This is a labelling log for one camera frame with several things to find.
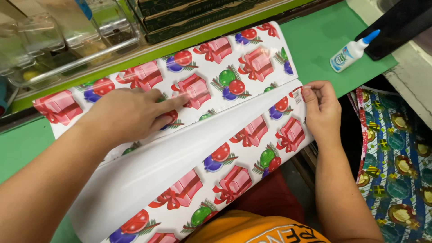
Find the black phone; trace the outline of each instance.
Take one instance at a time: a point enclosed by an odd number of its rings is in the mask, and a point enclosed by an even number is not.
[[[380,29],[365,49],[372,60],[380,60],[432,26],[432,0],[401,0],[356,37],[356,41]]]

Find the cardboard box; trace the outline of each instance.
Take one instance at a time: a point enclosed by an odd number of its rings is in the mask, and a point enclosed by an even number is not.
[[[195,0],[131,0],[137,1],[144,16],[150,16]]]
[[[241,0],[226,4],[220,8],[213,9],[182,22],[148,33],[146,35],[147,42],[149,44],[162,42],[215,21],[249,10],[253,8],[256,3],[257,0]]]
[[[187,3],[167,11],[160,12],[144,19],[144,24],[148,33],[167,27],[173,23],[189,19],[200,15],[209,10],[219,8],[235,0],[198,0]]]

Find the pink gift box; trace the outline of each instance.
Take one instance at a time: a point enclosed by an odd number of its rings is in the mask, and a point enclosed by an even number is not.
[[[147,243],[177,243],[180,242],[173,233],[156,233]]]
[[[68,90],[37,99],[33,101],[33,106],[51,123],[65,126],[83,112]]]
[[[194,107],[198,110],[204,102],[211,99],[206,81],[196,74],[178,82],[177,85],[178,88],[172,85],[171,89],[180,94],[187,93],[189,95],[189,102],[184,105],[185,107]]]
[[[301,142],[305,139],[305,132],[299,120],[291,117],[283,128],[280,129],[280,133],[276,133],[276,138],[281,138],[280,144],[276,145],[276,148],[281,150],[284,149],[286,152],[296,152]]]
[[[124,72],[123,78],[117,75],[115,79],[122,84],[130,83],[131,89],[139,87],[145,91],[149,91],[157,83],[163,81],[156,60],[128,68],[122,72]]]
[[[222,189],[217,186],[213,187],[214,192],[221,193],[220,199],[215,198],[214,203],[221,204],[226,201],[228,204],[252,186],[252,179],[248,169],[236,165],[225,178],[220,180],[219,185]]]
[[[269,50],[258,47],[255,51],[246,54],[245,59],[239,58],[238,60],[245,67],[238,68],[241,74],[249,74],[249,79],[264,81],[265,77],[273,72],[273,65],[270,62]]]
[[[222,62],[222,59],[232,53],[231,44],[228,38],[222,37],[214,41],[210,41],[194,48],[197,54],[205,54],[207,61],[215,61],[217,64]]]
[[[266,134],[266,132],[268,132],[267,124],[264,121],[263,116],[260,115],[229,140],[232,143],[242,141],[244,147],[251,147],[252,145],[258,147],[261,138]]]
[[[159,208],[165,203],[168,203],[168,210],[180,206],[189,207],[192,198],[201,187],[203,187],[203,184],[193,169],[163,192],[155,201],[151,202],[149,207]]]

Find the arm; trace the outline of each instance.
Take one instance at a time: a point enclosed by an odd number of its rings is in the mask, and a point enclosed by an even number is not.
[[[179,97],[156,103],[160,96],[159,90],[111,91],[48,149],[0,185],[1,237],[14,242],[49,242],[105,155],[120,144],[159,130],[172,121],[169,116],[159,116],[187,101]]]
[[[315,194],[326,237],[334,243],[384,242],[343,151],[341,107],[331,83],[311,82],[303,86],[303,96],[307,106],[306,123],[319,149]]]

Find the orange shirt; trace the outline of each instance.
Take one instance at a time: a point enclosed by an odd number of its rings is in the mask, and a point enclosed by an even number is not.
[[[263,217],[232,210],[195,231],[186,243],[329,243],[314,229],[279,216]]]

